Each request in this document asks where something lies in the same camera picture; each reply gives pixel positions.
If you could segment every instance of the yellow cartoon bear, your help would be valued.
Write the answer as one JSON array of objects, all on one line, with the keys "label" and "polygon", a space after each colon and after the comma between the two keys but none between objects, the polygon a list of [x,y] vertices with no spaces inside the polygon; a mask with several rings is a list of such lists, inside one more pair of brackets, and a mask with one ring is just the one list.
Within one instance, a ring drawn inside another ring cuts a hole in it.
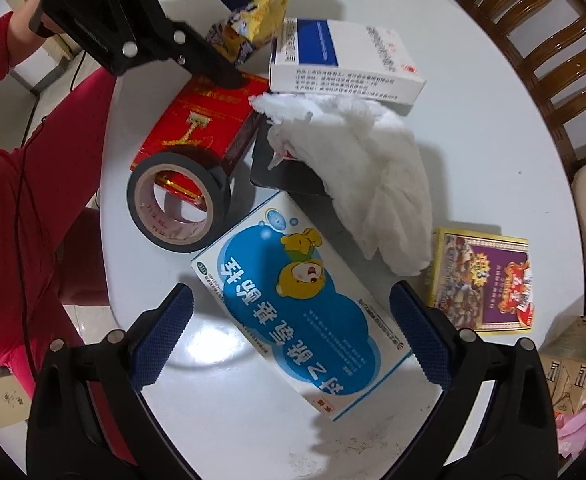
[{"label": "yellow cartoon bear", "polygon": [[312,258],[313,250],[322,245],[322,237],[315,229],[283,236],[279,241],[293,260],[279,273],[276,290],[282,297],[309,300],[316,296],[326,283],[324,264]]}]

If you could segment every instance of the yellow starburst label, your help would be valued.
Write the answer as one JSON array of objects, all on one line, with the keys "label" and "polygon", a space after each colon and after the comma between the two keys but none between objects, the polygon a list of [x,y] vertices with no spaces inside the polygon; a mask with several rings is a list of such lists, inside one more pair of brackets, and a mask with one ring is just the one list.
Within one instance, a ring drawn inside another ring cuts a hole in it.
[{"label": "yellow starburst label", "polygon": [[486,254],[476,254],[471,261],[471,279],[476,286],[484,286],[490,276],[490,262]]}]

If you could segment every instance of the round table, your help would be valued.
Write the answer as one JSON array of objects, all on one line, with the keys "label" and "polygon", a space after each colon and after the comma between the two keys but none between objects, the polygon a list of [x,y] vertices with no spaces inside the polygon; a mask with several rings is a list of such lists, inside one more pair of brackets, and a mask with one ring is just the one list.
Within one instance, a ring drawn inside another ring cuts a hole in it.
[{"label": "round table", "polygon": [[[161,0],[172,19],[205,33],[228,10],[217,0]],[[435,226],[525,237],[535,276],[531,337],[566,326],[582,309],[580,234],[551,136],[497,47],[453,0],[290,0],[289,16],[332,18],[397,30],[427,84],[406,122],[420,147]],[[268,53],[246,69],[267,73]],[[112,309],[128,328],[176,282],[195,295],[195,315],[158,382],[143,394],[164,431],[205,480],[377,480],[403,452],[438,399],[415,358],[337,422],[280,379],[215,304],[191,270],[192,254],[156,247],[129,217],[129,166],[189,75],[173,62],[131,70],[118,82],[102,168],[102,241]],[[272,190],[235,172],[228,226]],[[302,208],[377,300],[397,277],[364,260],[330,205]],[[517,336],[487,337],[511,344]],[[450,460],[469,449],[489,399],[485,384]]]}]

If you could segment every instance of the silver screw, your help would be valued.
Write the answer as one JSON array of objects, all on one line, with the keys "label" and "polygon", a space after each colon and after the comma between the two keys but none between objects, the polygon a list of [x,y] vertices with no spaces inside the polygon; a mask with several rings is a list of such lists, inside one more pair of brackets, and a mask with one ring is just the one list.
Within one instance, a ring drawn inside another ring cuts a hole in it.
[{"label": "silver screw", "polygon": [[466,341],[467,343],[472,343],[477,339],[477,334],[473,332],[470,328],[463,328],[459,331],[459,336],[462,341]]},{"label": "silver screw", "polygon": [[51,349],[52,352],[59,352],[60,350],[62,350],[63,346],[64,346],[64,341],[62,341],[62,339],[54,339],[51,342],[51,345],[49,346],[49,348]]},{"label": "silver screw", "polygon": [[522,339],[520,339],[519,344],[522,345],[522,348],[524,350],[527,350],[529,352],[535,350],[535,343],[533,343],[531,339],[529,339],[528,337],[523,337]]},{"label": "silver screw", "polygon": [[124,339],[124,330],[111,330],[107,336],[106,340],[111,344],[119,343]]},{"label": "silver screw", "polygon": [[122,54],[126,57],[135,57],[138,55],[138,46],[135,41],[127,41],[122,45]]},{"label": "silver screw", "polygon": [[186,43],[186,34],[182,30],[176,30],[173,33],[173,40],[177,44],[182,45],[182,44]]}]

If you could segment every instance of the wooden chair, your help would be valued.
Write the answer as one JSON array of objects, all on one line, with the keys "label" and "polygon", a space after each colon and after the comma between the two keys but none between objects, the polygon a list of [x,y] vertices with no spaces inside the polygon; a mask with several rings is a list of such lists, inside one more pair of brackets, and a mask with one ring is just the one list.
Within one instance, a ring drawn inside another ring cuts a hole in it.
[{"label": "wooden chair", "polygon": [[553,98],[586,75],[586,47],[543,76],[536,71],[586,36],[586,0],[571,0],[579,18],[523,55],[510,35],[552,0],[457,0],[495,42],[518,73],[546,121],[569,180],[583,164],[566,133],[565,124],[586,111],[586,86],[560,102]]}]

